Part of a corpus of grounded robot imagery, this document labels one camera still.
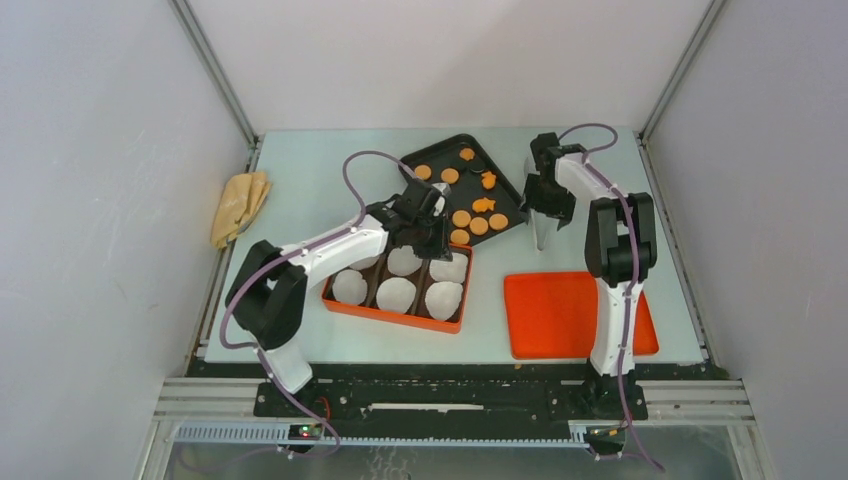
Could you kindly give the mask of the orange compartment box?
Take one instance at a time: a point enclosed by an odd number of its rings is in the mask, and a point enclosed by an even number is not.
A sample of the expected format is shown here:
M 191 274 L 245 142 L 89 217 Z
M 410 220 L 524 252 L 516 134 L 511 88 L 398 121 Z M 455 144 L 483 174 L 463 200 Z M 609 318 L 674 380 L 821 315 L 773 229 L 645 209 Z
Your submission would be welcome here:
M 335 313 L 424 330 L 461 330 L 473 263 L 469 246 L 451 259 L 415 259 L 409 247 L 360 260 L 326 281 L 321 299 Z

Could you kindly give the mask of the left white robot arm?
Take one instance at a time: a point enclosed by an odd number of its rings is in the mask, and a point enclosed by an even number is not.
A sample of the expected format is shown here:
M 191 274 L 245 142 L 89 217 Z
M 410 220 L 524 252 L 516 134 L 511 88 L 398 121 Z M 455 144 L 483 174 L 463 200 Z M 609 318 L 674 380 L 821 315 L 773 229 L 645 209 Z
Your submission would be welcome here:
M 249 334 L 244 347 L 254 350 L 290 415 L 304 416 L 316 403 L 312 368 L 294 339 L 308 291 L 387 248 L 409 246 L 424 260 L 450 258 L 449 196 L 448 184 L 413 178 L 402 193 L 361 204 L 356 217 L 318 237 L 250 248 L 226 295 L 224 318 Z

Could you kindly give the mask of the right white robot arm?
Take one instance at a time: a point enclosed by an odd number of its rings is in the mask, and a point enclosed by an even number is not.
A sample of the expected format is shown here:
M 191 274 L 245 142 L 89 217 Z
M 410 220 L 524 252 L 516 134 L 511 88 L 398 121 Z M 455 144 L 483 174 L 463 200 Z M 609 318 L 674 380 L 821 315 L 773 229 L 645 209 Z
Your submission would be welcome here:
M 638 399 L 633 341 L 643 285 L 658 257 L 654 201 L 626 193 L 590 162 L 592 150 L 565 144 L 554 132 L 537 135 L 525 162 L 521 209 L 537 250 L 569 225 L 579 203 L 588 207 L 584 260 L 598 288 L 595 343 L 579 399 L 606 418 Z

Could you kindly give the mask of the orange fish cookie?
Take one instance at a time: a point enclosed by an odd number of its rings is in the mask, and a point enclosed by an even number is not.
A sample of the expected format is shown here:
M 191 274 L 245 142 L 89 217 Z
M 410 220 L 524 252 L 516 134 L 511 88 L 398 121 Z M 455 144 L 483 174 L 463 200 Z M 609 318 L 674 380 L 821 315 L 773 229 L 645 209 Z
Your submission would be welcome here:
M 484 171 L 481 174 L 481 185 L 484 190 L 493 190 L 497 183 L 497 176 L 491 171 Z
M 475 213 L 492 212 L 496 209 L 496 201 L 488 197 L 481 197 L 472 202 L 472 210 Z

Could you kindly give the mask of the metal tongs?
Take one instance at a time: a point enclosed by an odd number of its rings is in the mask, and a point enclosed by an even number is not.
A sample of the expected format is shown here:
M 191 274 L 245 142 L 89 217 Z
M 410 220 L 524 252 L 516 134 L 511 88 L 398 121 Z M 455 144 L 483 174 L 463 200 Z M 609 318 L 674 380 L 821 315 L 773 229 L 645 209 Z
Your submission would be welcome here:
M 555 230 L 558 217 L 553 214 L 557 209 L 557 198 L 561 186 L 556 179 L 556 161 L 551 158 L 543 159 L 540 165 L 531 155 L 524 163 L 525 186 L 523 192 L 523 207 L 528 213 L 529 224 L 533 228 L 535 248 L 543 251 Z

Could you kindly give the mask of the black cookie tray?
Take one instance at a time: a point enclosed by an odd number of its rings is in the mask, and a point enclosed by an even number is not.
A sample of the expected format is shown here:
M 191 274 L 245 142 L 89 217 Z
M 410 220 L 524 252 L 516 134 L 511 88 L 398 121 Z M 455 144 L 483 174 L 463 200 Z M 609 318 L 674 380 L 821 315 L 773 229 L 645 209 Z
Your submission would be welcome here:
M 484 190 L 481 185 L 481 175 L 469 172 L 467 167 L 469 161 L 464 161 L 459 157 L 459 151 L 466 147 L 474 150 L 476 154 L 474 159 L 480 159 L 486 164 L 485 171 L 491 171 L 497 176 L 497 183 L 493 190 Z M 527 217 L 519 210 L 521 196 L 516 188 L 513 187 L 511 182 L 502 173 L 501 169 L 484 150 L 478 140 L 470 134 L 457 134 L 445 140 L 438 141 L 430 146 L 403 156 L 401 158 L 401 162 L 412 170 L 420 164 L 428 165 L 432 169 L 432 176 L 426 182 L 430 184 L 441 182 L 440 174 L 445 168 L 454 168 L 459 171 L 459 180 L 455 184 L 448 184 L 450 188 L 450 213 L 448 217 L 449 235 L 454 229 L 457 229 L 451 221 L 451 216 L 456 210 L 465 210 L 472 216 L 472 218 L 483 217 L 488 220 L 489 217 L 495 213 L 501 213 L 508 217 L 509 226 L 505 230 L 494 231 L 489 227 L 488 232 L 483 236 L 473 235 L 468 229 L 468 226 L 466 228 L 461 228 L 470 234 L 470 242 L 468 246 L 476 246 L 523 224 L 527 219 Z M 496 209 L 492 212 L 482 214 L 475 213 L 472 210 L 472 202 L 481 197 L 494 199 L 496 201 Z

